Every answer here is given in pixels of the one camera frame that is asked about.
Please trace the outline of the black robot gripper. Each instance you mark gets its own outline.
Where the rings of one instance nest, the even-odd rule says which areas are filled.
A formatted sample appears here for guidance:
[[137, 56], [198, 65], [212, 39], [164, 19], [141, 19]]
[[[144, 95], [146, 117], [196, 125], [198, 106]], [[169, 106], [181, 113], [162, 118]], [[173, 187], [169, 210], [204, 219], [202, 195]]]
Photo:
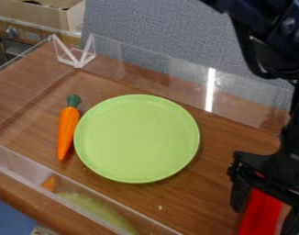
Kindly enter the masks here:
[[236, 151], [226, 175], [232, 181], [233, 211], [242, 211], [250, 189], [258, 189], [290, 206], [280, 235], [299, 235], [299, 156], [284, 151], [270, 155]]

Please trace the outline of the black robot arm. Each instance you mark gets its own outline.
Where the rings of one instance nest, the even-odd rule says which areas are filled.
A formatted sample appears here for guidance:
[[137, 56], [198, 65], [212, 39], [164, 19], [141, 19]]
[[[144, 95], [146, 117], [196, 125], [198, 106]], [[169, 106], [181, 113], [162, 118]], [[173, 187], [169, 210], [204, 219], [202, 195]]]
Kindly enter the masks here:
[[254, 189], [280, 200], [290, 211], [280, 235], [299, 235], [299, 0], [200, 0], [229, 16], [250, 72], [293, 86], [290, 119], [280, 131], [276, 152], [236, 151], [228, 168], [230, 206], [238, 211]]

